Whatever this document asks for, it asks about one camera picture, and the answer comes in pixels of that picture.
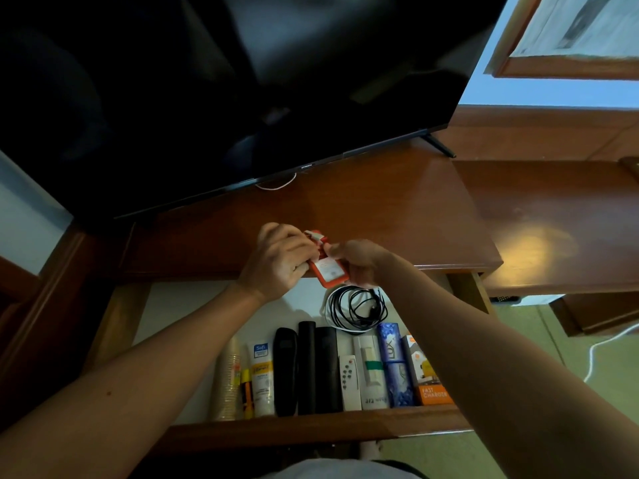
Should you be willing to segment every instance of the sunscreen tube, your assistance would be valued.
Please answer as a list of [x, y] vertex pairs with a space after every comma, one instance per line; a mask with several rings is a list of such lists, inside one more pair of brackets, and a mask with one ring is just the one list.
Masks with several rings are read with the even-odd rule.
[[273, 343], [249, 344], [251, 376], [253, 381], [253, 407], [255, 417], [276, 414], [275, 388], [273, 383]]

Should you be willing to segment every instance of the television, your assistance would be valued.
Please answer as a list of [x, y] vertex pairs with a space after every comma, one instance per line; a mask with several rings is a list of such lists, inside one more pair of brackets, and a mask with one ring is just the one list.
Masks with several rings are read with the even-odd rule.
[[0, 150], [138, 218], [446, 128], [506, 0], [12, 0]]

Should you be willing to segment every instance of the desk surface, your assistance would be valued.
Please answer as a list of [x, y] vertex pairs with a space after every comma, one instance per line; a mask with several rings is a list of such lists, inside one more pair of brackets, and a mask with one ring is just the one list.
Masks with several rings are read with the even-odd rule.
[[136, 225], [124, 278], [233, 277], [266, 222], [333, 242], [367, 238], [424, 269], [502, 262], [451, 161], [403, 144], [309, 168], [282, 190], [244, 188]]
[[504, 265], [490, 296], [639, 290], [639, 183], [603, 161], [460, 161]]

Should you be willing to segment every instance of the wooden drawer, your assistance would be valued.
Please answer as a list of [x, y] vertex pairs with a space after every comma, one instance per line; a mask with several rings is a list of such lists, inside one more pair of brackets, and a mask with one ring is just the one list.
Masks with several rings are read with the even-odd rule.
[[[429, 275], [452, 294], [494, 317], [481, 279], [476, 273], [444, 274], [431, 271]], [[85, 362], [84, 372], [188, 314], [225, 285], [224, 281], [198, 281], [153, 285], [128, 283], [117, 287]], [[324, 292], [315, 279], [303, 279], [283, 299], [260, 310], [236, 336], [243, 343], [256, 334], [274, 334], [280, 326], [297, 330], [299, 321], [310, 319], [321, 325], [324, 320], [319, 317], [319, 312]], [[406, 332], [392, 303], [388, 303], [388, 307], [388, 322], [398, 322], [402, 332]], [[342, 335], [338, 338], [340, 354], [348, 354], [344, 346], [352, 346], [350, 336], [338, 334]], [[175, 425], [155, 445], [152, 455], [393, 439], [470, 428], [455, 405], [206, 422], [213, 366], [210, 370]]]

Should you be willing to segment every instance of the orange phone case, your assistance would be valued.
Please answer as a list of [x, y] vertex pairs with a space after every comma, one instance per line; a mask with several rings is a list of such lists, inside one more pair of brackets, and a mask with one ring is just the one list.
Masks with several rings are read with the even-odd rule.
[[[322, 233], [319, 230], [306, 231], [305, 234], [311, 241], [315, 242], [315, 245], [317, 245], [317, 248], [319, 250], [319, 260], [322, 260], [324, 258], [331, 258], [326, 255], [326, 252], [324, 252], [324, 244], [328, 243], [328, 238], [326, 236], [322, 235]], [[324, 288], [326, 289], [335, 287], [336, 285], [344, 283], [349, 279], [348, 271], [346, 270], [346, 267], [339, 260], [334, 260], [334, 262], [340, 266], [340, 268], [344, 272], [344, 275], [341, 275], [340, 277], [337, 277], [330, 281], [326, 281], [324, 279], [324, 276], [321, 274], [320, 270], [317, 268], [317, 265], [315, 265], [315, 262], [309, 262], [309, 267], [311, 268], [313, 273], [315, 273], [315, 276], [318, 278], [322, 286], [324, 286]]]

